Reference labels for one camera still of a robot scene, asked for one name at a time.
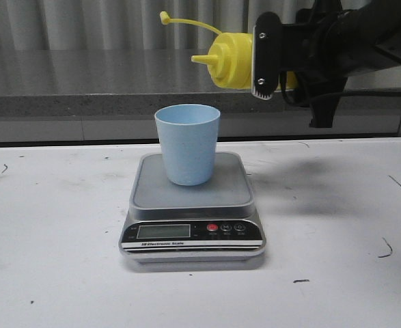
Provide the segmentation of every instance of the scale front panel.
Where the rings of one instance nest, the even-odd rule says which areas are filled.
[[[263,243],[259,227],[244,219],[159,220],[131,224],[122,235],[124,251],[251,251]]]

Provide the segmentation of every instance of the plastic cup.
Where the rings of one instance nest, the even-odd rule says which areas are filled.
[[[168,179],[183,186],[208,181],[214,171],[220,111],[183,104],[162,108],[154,118]]]

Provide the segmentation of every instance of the red button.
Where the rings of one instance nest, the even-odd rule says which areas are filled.
[[[209,231],[216,231],[216,230],[219,229],[219,227],[218,227],[218,225],[215,224],[215,223],[209,223],[209,224],[206,226],[206,229],[208,229]]]

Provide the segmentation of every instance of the electronic scale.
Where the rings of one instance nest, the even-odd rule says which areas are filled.
[[[141,263],[229,262],[259,257],[266,244],[247,175],[237,154],[218,152],[212,178],[180,186],[162,154],[139,164],[120,250]]]

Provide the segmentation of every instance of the white table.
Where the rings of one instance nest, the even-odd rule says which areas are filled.
[[[133,178],[157,145],[0,148],[0,327],[401,327],[401,139],[218,150],[251,174],[256,270],[123,265]]]

